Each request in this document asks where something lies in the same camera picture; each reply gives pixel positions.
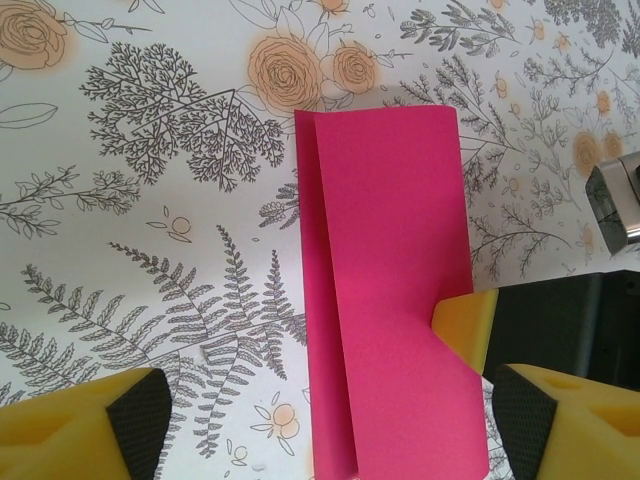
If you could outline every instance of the botanical print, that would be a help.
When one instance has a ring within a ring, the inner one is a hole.
[[[477,290],[637,268],[584,195],[640,149],[636,0],[183,3],[0,0],[0,406],[152,365],[156,478],[309,480],[297,109],[457,109]]]

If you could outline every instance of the patterned surface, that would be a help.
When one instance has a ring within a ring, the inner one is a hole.
[[[159,366],[158,477],[308,480],[293,110],[456,107],[478,289],[637,268],[583,186],[640,147],[639,32],[635,0],[0,0],[0,405]]]

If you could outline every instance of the pink paper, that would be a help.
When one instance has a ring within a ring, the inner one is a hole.
[[[347,478],[330,470],[344,425],[316,429],[345,410],[362,480],[483,478],[480,377],[429,328],[438,300],[472,291],[455,110],[296,120],[317,480]]]

